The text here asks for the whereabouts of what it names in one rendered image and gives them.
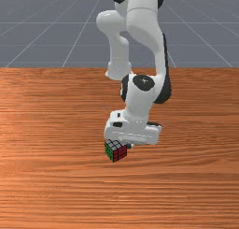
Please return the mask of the many-coloured puzzle cube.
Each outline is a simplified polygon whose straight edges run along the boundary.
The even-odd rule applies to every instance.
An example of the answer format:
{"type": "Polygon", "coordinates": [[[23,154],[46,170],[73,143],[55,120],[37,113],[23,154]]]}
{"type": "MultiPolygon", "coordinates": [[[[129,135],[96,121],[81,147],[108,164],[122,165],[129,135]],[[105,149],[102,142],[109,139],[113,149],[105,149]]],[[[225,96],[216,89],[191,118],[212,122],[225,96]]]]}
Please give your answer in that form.
{"type": "Polygon", "coordinates": [[[118,140],[108,139],[105,141],[105,154],[115,163],[127,156],[127,145],[118,140]]]}

